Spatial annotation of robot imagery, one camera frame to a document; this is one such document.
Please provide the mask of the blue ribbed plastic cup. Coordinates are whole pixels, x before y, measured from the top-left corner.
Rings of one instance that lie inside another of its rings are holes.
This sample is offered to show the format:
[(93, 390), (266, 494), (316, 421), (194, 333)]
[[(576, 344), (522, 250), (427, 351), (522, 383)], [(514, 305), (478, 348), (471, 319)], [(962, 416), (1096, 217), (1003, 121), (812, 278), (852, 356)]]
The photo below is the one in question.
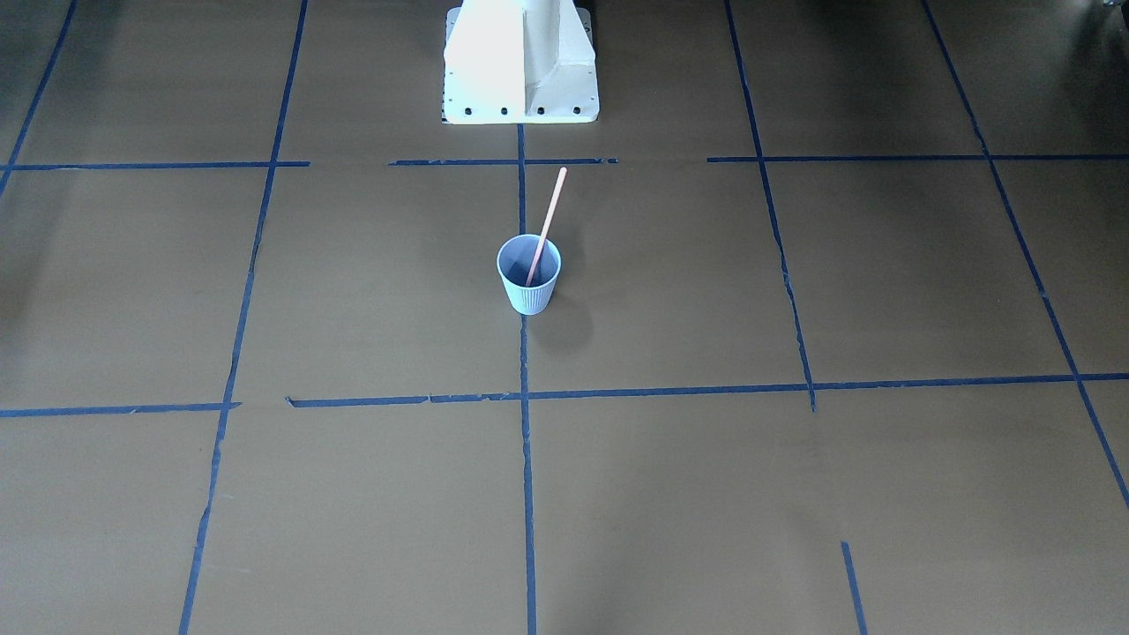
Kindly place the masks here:
[(537, 315), (551, 301), (562, 258), (552, 241), (524, 234), (504, 242), (495, 266), (511, 308), (520, 315)]

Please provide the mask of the white pillar base plate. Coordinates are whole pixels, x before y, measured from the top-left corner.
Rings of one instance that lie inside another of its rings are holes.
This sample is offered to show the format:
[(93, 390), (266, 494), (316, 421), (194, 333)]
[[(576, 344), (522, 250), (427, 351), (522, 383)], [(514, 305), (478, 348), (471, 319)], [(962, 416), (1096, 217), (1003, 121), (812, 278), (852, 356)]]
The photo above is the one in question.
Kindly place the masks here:
[(588, 1), (464, 1), (446, 14), (441, 119), (584, 124), (599, 116)]

